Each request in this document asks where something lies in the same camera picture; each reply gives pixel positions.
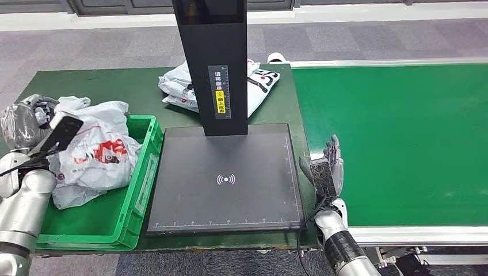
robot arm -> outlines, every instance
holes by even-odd
[[[5,142],[12,150],[0,159],[0,275],[29,273],[44,215],[56,186],[46,157],[66,149],[83,122],[60,112],[39,127],[34,110],[41,96],[9,106],[0,117]]]
[[[342,191],[343,162],[337,136],[327,142],[324,157],[300,158],[300,168],[314,185],[318,206],[315,224],[322,232],[322,245],[332,270],[339,276],[380,276],[348,231]]]

black device screen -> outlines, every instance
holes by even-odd
[[[183,25],[243,23],[242,0],[173,0]]]

white plastic bag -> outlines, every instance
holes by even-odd
[[[58,154],[59,162],[49,160],[58,179],[52,195],[58,209],[83,205],[107,190],[128,185],[140,150],[125,124],[127,103],[104,102],[83,108],[86,101],[82,101],[70,98],[63,105],[60,99],[55,109],[83,121],[68,149]]]
[[[280,74],[259,69],[259,64],[247,60],[247,117],[262,104],[269,91],[280,79]],[[158,87],[168,96],[164,103],[199,112],[195,91],[191,85],[188,65],[183,63],[159,77]]]

red printed logo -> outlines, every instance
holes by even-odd
[[[115,141],[109,140],[100,143],[98,148],[95,148],[90,156],[86,155],[84,158],[73,157],[73,162],[75,164],[82,164],[89,159],[94,159],[103,164],[119,164],[127,160],[127,158],[127,149],[125,148],[124,142],[121,139],[117,139]]]

yellow label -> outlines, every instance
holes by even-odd
[[[224,91],[223,90],[216,90],[215,91],[215,101],[217,102],[217,113],[218,114],[225,114],[226,113],[226,103],[225,103]]]

